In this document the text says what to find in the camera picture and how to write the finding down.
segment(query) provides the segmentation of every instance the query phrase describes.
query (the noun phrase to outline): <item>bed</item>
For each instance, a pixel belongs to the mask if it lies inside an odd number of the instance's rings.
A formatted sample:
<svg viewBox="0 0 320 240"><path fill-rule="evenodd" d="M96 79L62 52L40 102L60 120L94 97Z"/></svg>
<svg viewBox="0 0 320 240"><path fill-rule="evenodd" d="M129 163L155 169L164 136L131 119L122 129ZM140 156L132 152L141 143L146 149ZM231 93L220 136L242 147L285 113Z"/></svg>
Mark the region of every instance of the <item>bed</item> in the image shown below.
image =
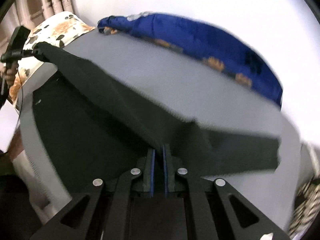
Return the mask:
<svg viewBox="0 0 320 240"><path fill-rule="evenodd" d="M299 135L279 107L212 71L200 62L124 33L88 32L65 47L87 58L137 92L182 117L195 117L202 127L279 137L280 164L275 172L221 175L283 230L287 230L299 182ZM44 63L23 86L21 134L25 154L47 198L56 210L71 195L55 171L38 133L32 93L56 67Z"/></svg>

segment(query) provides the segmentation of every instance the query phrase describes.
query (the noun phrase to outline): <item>metal screw head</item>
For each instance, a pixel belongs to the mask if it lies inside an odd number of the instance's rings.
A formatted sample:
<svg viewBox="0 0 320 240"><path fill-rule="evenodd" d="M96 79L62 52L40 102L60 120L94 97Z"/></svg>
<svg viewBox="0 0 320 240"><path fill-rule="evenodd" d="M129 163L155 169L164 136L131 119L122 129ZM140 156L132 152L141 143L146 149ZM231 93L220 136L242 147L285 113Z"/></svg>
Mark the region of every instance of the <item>metal screw head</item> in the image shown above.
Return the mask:
<svg viewBox="0 0 320 240"><path fill-rule="evenodd" d="M226 184L226 182L223 179L217 179L216 184L220 187L223 187Z"/></svg>
<svg viewBox="0 0 320 240"><path fill-rule="evenodd" d="M95 179L92 184L95 186L101 186L103 183L102 179Z"/></svg>
<svg viewBox="0 0 320 240"><path fill-rule="evenodd" d="M133 168L132 170L131 170L131 174L132 175L138 175L138 174L140 174L140 169L138 169L138 168Z"/></svg>
<svg viewBox="0 0 320 240"><path fill-rule="evenodd" d="M186 175L188 173L188 170L185 168L180 168L180 169L178 169L178 173L180 175Z"/></svg>

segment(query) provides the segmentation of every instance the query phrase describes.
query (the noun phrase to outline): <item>human hand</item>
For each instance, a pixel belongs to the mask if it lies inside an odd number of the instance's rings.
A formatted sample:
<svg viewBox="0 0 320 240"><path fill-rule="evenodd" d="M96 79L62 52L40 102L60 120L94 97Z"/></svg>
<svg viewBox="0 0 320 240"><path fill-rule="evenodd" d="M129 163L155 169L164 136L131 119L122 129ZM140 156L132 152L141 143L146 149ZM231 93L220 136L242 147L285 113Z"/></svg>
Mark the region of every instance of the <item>human hand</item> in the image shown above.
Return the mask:
<svg viewBox="0 0 320 240"><path fill-rule="evenodd" d="M12 63L12 66L10 69L7 70L7 73L5 74L5 67L1 68L1 78L4 78L6 80L9 87L11 87L14 84L14 80L16 78L16 74L18 72L19 64L17 61Z"/></svg>

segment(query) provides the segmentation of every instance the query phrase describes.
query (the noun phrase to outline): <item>beige curtain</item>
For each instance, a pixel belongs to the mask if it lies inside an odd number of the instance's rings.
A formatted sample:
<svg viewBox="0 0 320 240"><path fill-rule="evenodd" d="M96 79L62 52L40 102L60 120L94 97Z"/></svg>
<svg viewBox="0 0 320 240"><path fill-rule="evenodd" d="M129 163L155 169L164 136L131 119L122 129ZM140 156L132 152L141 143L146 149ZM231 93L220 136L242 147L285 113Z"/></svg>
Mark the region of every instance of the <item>beige curtain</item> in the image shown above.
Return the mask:
<svg viewBox="0 0 320 240"><path fill-rule="evenodd" d="M0 53L6 51L15 27L24 25L32 30L62 11L73 12L71 0L16 0L0 24Z"/></svg>

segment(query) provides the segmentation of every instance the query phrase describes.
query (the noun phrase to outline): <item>patterned fabric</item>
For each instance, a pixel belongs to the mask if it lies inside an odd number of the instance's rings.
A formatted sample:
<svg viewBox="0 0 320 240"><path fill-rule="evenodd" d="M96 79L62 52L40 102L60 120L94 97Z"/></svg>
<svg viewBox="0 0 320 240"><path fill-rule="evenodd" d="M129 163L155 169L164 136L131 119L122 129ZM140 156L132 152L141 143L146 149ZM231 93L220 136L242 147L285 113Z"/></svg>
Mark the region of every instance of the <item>patterned fabric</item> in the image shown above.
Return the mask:
<svg viewBox="0 0 320 240"><path fill-rule="evenodd" d="M309 229L320 211L320 166L312 145L307 144L315 176L298 191L294 203L293 218L289 228L291 239L299 240Z"/></svg>
<svg viewBox="0 0 320 240"><path fill-rule="evenodd" d="M76 38L95 27L88 26L71 12L61 12L45 20L34 28L23 49L33 49L38 42L45 41L54 46L63 48ZM24 84L29 77L43 64L35 57L23 58L19 61L19 75L16 75L14 85L10 88L10 98L14 102L17 98L21 83Z"/></svg>
<svg viewBox="0 0 320 240"><path fill-rule="evenodd" d="M98 22L104 34L126 32L203 61L281 106L282 87L263 59L229 33L182 17L144 12Z"/></svg>

